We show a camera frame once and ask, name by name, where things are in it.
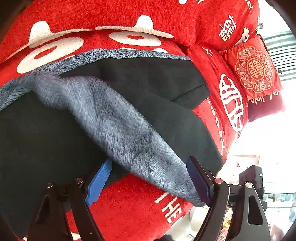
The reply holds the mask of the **red blanket white characters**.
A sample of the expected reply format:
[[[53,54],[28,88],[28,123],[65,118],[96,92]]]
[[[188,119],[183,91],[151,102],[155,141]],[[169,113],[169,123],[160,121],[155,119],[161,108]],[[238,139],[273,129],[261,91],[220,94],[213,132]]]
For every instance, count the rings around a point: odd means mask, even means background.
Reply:
[[[210,132],[222,168],[247,123],[248,108],[220,52],[254,37],[258,20],[257,1],[33,1],[1,41],[1,87],[95,49],[188,57],[210,93],[193,113]],[[106,182],[90,210],[106,240],[154,240],[192,206],[129,173],[110,186]]]

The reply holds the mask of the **black pants grey leaf trim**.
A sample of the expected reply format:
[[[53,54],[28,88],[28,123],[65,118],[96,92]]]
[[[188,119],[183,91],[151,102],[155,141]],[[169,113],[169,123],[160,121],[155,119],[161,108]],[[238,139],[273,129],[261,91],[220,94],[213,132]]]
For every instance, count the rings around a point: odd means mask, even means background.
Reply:
[[[189,156],[213,174],[222,157],[193,113],[209,97],[188,57],[95,49],[1,87],[1,216],[24,237],[48,182],[88,177],[114,162],[126,174],[201,206]]]

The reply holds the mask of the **red embroidered cushion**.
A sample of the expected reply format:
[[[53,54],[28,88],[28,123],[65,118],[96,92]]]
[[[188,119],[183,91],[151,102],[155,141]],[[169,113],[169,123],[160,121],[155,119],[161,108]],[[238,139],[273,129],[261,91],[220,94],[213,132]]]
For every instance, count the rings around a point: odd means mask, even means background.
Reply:
[[[236,74],[247,100],[283,90],[278,71],[260,35],[220,52]]]

